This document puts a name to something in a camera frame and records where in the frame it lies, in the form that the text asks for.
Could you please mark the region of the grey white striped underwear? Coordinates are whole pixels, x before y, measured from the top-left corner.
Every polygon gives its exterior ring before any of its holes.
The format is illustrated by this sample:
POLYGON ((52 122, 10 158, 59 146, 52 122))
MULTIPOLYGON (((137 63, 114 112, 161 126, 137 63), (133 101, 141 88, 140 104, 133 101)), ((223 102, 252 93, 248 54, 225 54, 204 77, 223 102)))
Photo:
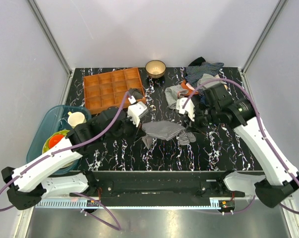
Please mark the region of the grey white striped underwear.
POLYGON ((142 141, 147 149, 151 147, 154 139, 169 141, 178 137, 180 145, 188 145, 196 141, 195 135, 186 131, 184 126, 166 120, 144 123, 142 130, 146 134, 142 137, 142 141))

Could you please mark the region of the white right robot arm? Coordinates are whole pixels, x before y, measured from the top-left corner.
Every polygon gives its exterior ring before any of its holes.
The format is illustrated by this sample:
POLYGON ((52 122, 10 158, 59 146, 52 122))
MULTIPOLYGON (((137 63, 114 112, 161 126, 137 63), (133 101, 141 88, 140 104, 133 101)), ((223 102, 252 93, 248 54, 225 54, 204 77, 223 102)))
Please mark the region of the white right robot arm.
POLYGON ((274 208, 299 189, 299 170, 284 156, 264 128, 258 109, 250 95, 233 100, 224 84, 202 86, 206 108, 195 111, 196 128, 224 123, 237 134, 259 162, 264 175, 254 176, 226 172, 216 183, 216 192, 228 196, 233 191, 255 195, 267 207, 274 208))

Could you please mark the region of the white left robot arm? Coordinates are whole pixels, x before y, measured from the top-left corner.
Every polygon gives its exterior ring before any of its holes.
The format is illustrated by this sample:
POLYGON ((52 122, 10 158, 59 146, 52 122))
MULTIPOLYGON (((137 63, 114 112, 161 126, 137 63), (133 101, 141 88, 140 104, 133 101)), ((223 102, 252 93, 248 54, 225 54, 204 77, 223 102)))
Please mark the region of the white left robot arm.
POLYGON ((48 197, 98 194, 99 183, 92 172, 61 177, 52 175, 90 153, 105 139, 134 135, 147 112, 147 107, 141 102, 129 106, 126 112, 110 107, 87 122, 76 125, 60 142, 30 163, 16 169, 4 168, 1 172, 6 183, 4 189, 12 207, 25 210, 48 197))

